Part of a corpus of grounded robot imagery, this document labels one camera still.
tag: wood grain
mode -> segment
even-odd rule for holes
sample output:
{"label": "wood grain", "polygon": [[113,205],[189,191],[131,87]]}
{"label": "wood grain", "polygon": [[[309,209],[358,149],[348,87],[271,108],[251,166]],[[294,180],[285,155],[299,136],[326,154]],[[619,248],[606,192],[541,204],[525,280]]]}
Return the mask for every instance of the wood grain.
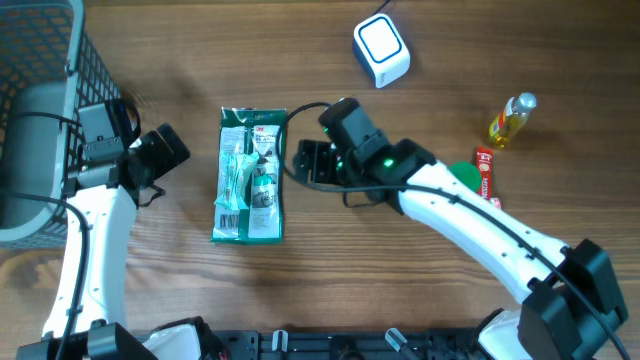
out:
{"label": "wood grain", "polygon": [[[470,160],[491,118],[526,90],[539,108],[496,155],[496,193],[534,228],[609,251],[631,314],[619,333],[640,356],[636,3],[398,0],[388,11],[412,66],[383,90],[351,53],[354,26],[379,2],[134,3],[142,5],[90,7],[86,27],[143,127],[171,123],[192,158],[159,181],[168,195],[138,213],[127,260],[133,331],[194,315],[215,329],[424,329],[474,325],[515,306],[434,231],[385,206],[345,209],[337,195],[288,180],[284,244],[208,240],[221,106],[292,109],[355,96],[392,141],[411,138],[451,163]],[[318,114],[295,119],[290,148],[323,138]],[[0,252],[0,357],[39,339],[62,254]],[[616,355],[606,347],[598,358]]]}

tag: green object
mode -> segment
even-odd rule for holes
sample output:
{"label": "green object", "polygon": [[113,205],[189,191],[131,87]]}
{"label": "green object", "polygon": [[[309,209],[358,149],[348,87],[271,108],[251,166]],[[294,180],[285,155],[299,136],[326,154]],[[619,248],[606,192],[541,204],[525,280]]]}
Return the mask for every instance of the green object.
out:
{"label": "green object", "polygon": [[[276,134],[286,116],[286,109],[222,109],[218,200],[211,242],[239,245],[282,242],[282,169],[275,146]],[[286,129],[282,135],[284,154]],[[237,192],[237,204],[231,203],[233,189]]]}
{"label": "green object", "polygon": [[224,206],[228,210],[249,209],[245,201],[247,184],[259,159],[258,153],[220,154],[220,169],[226,173],[226,176],[224,191],[216,199],[216,205]]}
{"label": "green object", "polygon": [[478,191],[482,185],[480,171],[471,163],[458,162],[449,166],[449,171],[472,191]]}

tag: gray basket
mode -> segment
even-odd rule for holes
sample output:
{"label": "gray basket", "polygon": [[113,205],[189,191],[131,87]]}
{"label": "gray basket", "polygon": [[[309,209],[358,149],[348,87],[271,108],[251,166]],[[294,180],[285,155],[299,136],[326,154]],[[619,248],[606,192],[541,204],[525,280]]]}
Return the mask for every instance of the gray basket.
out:
{"label": "gray basket", "polygon": [[[82,129],[40,111],[78,120],[78,109],[120,96],[89,36],[81,0],[0,3],[0,187],[61,198],[69,166],[78,163]],[[0,247],[65,244],[62,207],[0,198]]]}

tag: bottle cap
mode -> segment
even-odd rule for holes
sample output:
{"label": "bottle cap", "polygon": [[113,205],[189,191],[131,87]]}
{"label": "bottle cap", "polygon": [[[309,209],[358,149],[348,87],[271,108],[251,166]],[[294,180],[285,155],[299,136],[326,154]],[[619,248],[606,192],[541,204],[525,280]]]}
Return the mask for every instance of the bottle cap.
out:
{"label": "bottle cap", "polygon": [[532,93],[522,93],[516,100],[515,110],[517,113],[528,113],[538,105],[536,96]]}
{"label": "bottle cap", "polygon": [[449,166],[449,171],[465,184],[471,191],[478,191],[482,185],[482,176],[480,171],[468,162],[457,162]]}

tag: plastic bag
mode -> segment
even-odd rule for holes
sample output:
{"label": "plastic bag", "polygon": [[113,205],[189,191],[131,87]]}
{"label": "plastic bag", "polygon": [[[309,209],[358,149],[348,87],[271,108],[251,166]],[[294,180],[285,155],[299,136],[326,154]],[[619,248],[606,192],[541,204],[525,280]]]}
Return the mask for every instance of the plastic bag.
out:
{"label": "plastic bag", "polygon": [[[281,206],[282,169],[275,154],[276,134],[284,124],[286,109],[256,110],[222,108],[220,123],[220,161],[218,165],[218,194],[211,241],[245,245],[262,245],[282,242],[283,214]],[[282,137],[282,151],[286,130]],[[238,159],[256,159],[257,164],[249,175],[248,184],[242,190],[237,186],[238,202],[234,207],[226,203],[225,194],[232,200],[234,180],[239,175]],[[235,169],[230,171],[230,161],[235,159]]]}

